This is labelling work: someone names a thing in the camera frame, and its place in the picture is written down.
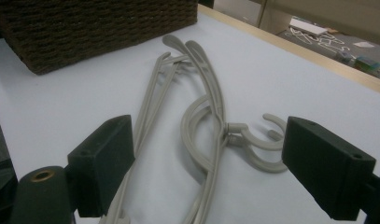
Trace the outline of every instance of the white tabletop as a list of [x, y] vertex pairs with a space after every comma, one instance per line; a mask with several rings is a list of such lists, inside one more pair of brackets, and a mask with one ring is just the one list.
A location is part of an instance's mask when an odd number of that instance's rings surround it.
[[[262, 119], [266, 112], [313, 120], [377, 158], [380, 175], [380, 93], [202, 14], [174, 35], [204, 47], [227, 121], [263, 136], [276, 128]], [[130, 114], [134, 125], [153, 65], [166, 51], [179, 55], [159, 37], [38, 77], [0, 40], [0, 122], [18, 178], [65, 166], [66, 155], [107, 119]], [[179, 124], [202, 94], [199, 77], [188, 74], [176, 76], [167, 92], [124, 203], [133, 224], [180, 223], [189, 211], [204, 176], [181, 142]], [[209, 139], [202, 134], [199, 145], [211, 146]], [[255, 170], [240, 148], [223, 151], [217, 181], [207, 223], [335, 223], [290, 172]]]

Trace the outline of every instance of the brown woven basket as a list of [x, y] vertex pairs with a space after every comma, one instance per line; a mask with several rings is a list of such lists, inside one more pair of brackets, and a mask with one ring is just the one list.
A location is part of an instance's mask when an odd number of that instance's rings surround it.
[[197, 0], [0, 0], [0, 32], [42, 75], [194, 24]]

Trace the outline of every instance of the basket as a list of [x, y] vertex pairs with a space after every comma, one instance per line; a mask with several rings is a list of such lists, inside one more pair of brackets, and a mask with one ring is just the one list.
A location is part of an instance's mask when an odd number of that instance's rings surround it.
[[38, 75], [197, 21], [197, 0], [0, 0], [0, 32]]

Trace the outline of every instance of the wicker basket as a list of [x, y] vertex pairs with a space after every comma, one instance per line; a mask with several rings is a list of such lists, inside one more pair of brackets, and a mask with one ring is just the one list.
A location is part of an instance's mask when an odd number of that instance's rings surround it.
[[42, 75], [194, 24], [197, 0], [0, 0], [0, 32]]

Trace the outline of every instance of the table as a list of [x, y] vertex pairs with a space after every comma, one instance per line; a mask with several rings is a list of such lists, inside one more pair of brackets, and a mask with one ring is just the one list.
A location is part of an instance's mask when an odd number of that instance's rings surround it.
[[[216, 11], [200, 12], [197, 24], [173, 34], [204, 47], [229, 122], [247, 123], [263, 136], [276, 128], [262, 119], [266, 112], [313, 120], [377, 158], [374, 172], [380, 175], [378, 79]], [[39, 167], [65, 166], [66, 155], [107, 119], [130, 114], [134, 123], [155, 60], [166, 51], [179, 55], [159, 37], [38, 77], [0, 40], [0, 123], [18, 178]], [[180, 223], [203, 181], [181, 143], [179, 123], [204, 91], [197, 76], [182, 73], [134, 167], [124, 203], [132, 223]], [[206, 122], [198, 136], [206, 155], [211, 143], [203, 133], [209, 132]], [[358, 223], [363, 220], [360, 214]], [[227, 147], [207, 223], [254, 222], [335, 223], [290, 172], [262, 173], [243, 150]]]

